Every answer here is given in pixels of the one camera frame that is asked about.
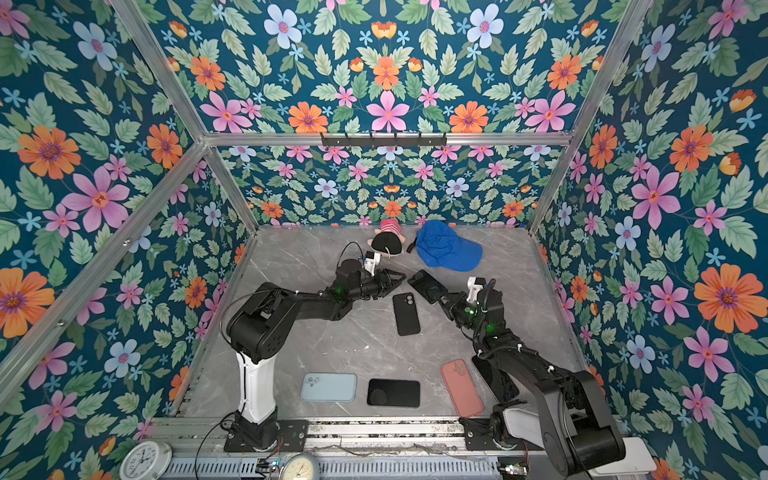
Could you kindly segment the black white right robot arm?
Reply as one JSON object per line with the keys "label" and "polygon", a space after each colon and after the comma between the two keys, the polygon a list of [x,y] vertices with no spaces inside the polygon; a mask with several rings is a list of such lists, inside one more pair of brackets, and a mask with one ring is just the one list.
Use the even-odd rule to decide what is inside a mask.
{"label": "black white right robot arm", "polygon": [[531,402],[513,396],[494,406],[484,425],[498,446],[524,440],[543,448],[564,477],[623,460],[626,446],[601,387],[586,370],[546,360],[506,326],[501,293],[485,288],[469,301],[448,293],[438,301],[447,318],[471,334],[476,357],[489,364],[492,382],[522,385]]}

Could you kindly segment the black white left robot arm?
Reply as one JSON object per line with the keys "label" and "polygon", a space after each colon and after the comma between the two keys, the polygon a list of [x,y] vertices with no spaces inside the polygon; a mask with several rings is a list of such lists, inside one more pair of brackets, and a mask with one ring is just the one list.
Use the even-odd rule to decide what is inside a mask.
{"label": "black white left robot arm", "polygon": [[226,325],[225,338],[238,360],[240,399],[224,450],[271,452],[289,444],[288,429],[278,422],[274,372],[276,356],[297,321],[339,321],[355,302],[384,298],[405,279],[404,273],[347,259],[338,263],[332,284],[318,293],[271,282],[259,286]]}

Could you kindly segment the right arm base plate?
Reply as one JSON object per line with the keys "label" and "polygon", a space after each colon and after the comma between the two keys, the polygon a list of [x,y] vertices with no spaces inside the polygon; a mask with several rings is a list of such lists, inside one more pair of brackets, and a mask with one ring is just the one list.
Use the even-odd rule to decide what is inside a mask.
{"label": "right arm base plate", "polygon": [[512,444],[498,440],[490,418],[459,418],[464,429],[465,448],[469,451],[509,450]]}

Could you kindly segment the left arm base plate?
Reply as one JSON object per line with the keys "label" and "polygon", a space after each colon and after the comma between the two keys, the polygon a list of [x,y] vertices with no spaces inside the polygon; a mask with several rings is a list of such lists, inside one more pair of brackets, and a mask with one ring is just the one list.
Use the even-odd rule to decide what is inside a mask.
{"label": "left arm base plate", "polygon": [[227,434],[227,453],[297,453],[304,450],[308,439],[306,420],[278,420],[264,426],[254,426],[245,420],[235,422]]}

